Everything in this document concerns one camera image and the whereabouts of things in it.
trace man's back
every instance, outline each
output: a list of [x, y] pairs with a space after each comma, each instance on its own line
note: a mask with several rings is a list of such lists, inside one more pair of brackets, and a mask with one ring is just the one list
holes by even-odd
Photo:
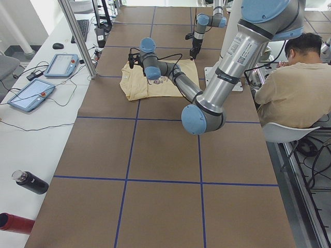
[[307, 128], [331, 112], [331, 66], [296, 63], [276, 69], [255, 95], [258, 115], [268, 122]]

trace red cylinder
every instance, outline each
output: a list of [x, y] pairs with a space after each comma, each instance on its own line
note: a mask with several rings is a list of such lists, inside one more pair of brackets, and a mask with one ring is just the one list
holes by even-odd
[[0, 230], [30, 234], [35, 221], [9, 213], [0, 214]]

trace beige cloth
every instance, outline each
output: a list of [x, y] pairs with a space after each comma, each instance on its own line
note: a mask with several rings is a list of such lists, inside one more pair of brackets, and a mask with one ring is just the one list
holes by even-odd
[[274, 70], [255, 95], [261, 125], [307, 128], [331, 112], [331, 66], [296, 63]]
[[[176, 60], [163, 60], [176, 63]], [[189, 59], [178, 62], [180, 69], [195, 84], [199, 85], [199, 77], [194, 61]], [[158, 80], [148, 80], [140, 66], [130, 69], [127, 62], [122, 69], [122, 80], [119, 83], [129, 101], [147, 97], [182, 97], [177, 87], [167, 77], [162, 76]]]

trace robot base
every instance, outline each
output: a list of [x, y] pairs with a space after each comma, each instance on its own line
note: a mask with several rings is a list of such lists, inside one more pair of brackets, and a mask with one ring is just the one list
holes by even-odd
[[[206, 80], [206, 86], [208, 86], [210, 80], [212, 79], [212, 74], [210, 71], [212, 70], [212, 67], [205, 67], [205, 80]], [[243, 91], [242, 83], [239, 81], [233, 88], [232, 91]]]

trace black mouse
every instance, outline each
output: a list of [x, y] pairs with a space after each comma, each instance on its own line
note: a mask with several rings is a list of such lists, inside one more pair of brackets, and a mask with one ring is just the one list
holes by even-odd
[[53, 49], [63, 49], [64, 45], [61, 43], [54, 43], [53, 44]]

